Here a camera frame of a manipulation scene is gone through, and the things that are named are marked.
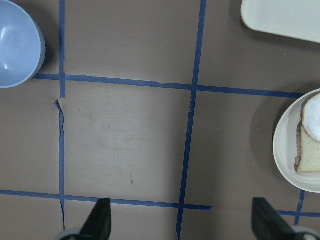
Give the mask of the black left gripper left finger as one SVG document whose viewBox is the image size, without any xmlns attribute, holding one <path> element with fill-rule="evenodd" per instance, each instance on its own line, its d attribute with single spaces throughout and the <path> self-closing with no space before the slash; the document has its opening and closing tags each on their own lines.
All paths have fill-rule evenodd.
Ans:
<svg viewBox="0 0 320 240">
<path fill-rule="evenodd" d="M 81 228 L 80 240 L 108 240 L 112 231 L 111 201 L 100 198 Z"/>
</svg>

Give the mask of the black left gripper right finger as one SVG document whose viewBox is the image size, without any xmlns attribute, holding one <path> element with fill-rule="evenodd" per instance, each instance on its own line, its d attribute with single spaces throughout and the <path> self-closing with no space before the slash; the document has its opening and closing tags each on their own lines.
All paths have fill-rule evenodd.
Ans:
<svg viewBox="0 0 320 240">
<path fill-rule="evenodd" d="M 299 235 L 262 197 L 252 199 L 251 230 L 257 240 L 296 240 Z"/>
</svg>

